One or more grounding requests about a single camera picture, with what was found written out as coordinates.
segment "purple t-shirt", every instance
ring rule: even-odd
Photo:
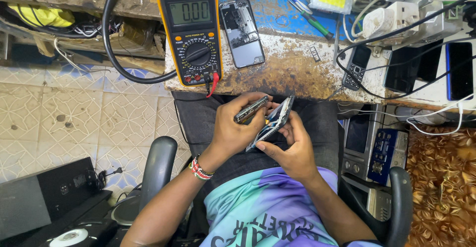
[[[337,192],[337,176],[318,167]],[[232,179],[206,198],[209,235],[200,246],[268,247],[336,246],[301,183],[281,167]],[[347,247],[377,247],[378,242],[354,241]]]

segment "digital multimeter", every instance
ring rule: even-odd
[[[218,0],[157,0],[178,78],[202,86],[222,78]]]

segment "brown patterned carpet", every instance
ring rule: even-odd
[[[454,129],[419,128],[429,133]],[[408,243],[476,246],[476,129],[431,136],[412,128],[408,152],[414,203]]]

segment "blue smartphone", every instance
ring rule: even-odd
[[[461,100],[473,93],[473,45],[448,43],[446,45],[446,71],[456,68],[446,77],[448,100]]]

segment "beaded bracelet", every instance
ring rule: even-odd
[[[199,156],[197,155],[193,158],[192,162],[188,165],[188,168],[192,171],[193,175],[200,180],[207,181],[213,176],[213,173],[206,173],[203,171],[202,167],[199,165]]]

